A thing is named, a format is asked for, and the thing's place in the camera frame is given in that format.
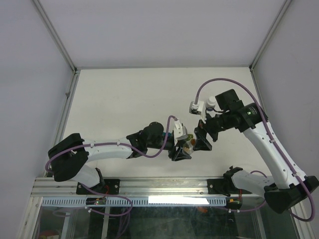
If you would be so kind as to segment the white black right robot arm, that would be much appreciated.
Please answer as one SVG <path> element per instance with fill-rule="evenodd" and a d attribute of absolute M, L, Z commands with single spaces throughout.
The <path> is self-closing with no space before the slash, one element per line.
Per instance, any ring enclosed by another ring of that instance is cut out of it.
<path fill-rule="evenodd" d="M 196 145 L 193 149 L 211 150 L 212 146 L 206 139 L 207 135 L 213 141 L 217 141 L 220 132 L 234 128 L 252 143 L 271 172 L 271 176 L 265 179 L 252 175 L 240 167 L 231 168 L 223 175 L 224 190 L 234 193 L 238 189 L 244 189 L 259 195 L 278 214 L 306 198 L 312 201 L 311 193 L 318 188 L 318 179 L 315 176 L 308 176 L 292 160 L 277 139 L 259 104 L 253 102 L 244 105 L 234 89 L 223 92 L 215 98 L 221 113 L 214 117 L 207 111 L 214 109 L 212 102 L 195 99 L 190 104 L 190 113 L 201 117 L 194 131 Z"/>

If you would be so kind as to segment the clear glass pill bottle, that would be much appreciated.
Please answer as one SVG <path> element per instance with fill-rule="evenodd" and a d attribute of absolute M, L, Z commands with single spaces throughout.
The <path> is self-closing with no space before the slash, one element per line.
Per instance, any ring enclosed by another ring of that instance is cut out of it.
<path fill-rule="evenodd" d="M 184 145 L 183 145 L 183 150 L 191 155 L 194 150 L 193 147 L 195 146 L 196 140 L 194 138 L 192 138 L 191 140 L 187 141 Z"/>

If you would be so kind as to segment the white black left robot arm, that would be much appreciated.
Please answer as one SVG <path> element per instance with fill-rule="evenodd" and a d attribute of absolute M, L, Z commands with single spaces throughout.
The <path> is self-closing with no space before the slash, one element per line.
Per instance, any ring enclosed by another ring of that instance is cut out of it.
<path fill-rule="evenodd" d="M 104 159 L 131 159 L 146 157 L 148 149 L 167 151 L 172 161 L 191 159 L 195 139 L 178 120 L 172 132 L 165 132 L 159 122 L 152 122 L 144 129 L 118 140 L 96 142 L 85 140 L 73 133 L 48 151 L 46 170 L 56 182 L 68 180 L 85 185 L 91 192 L 103 191 L 105 182 L 98 168 L 89 162 Z"/>

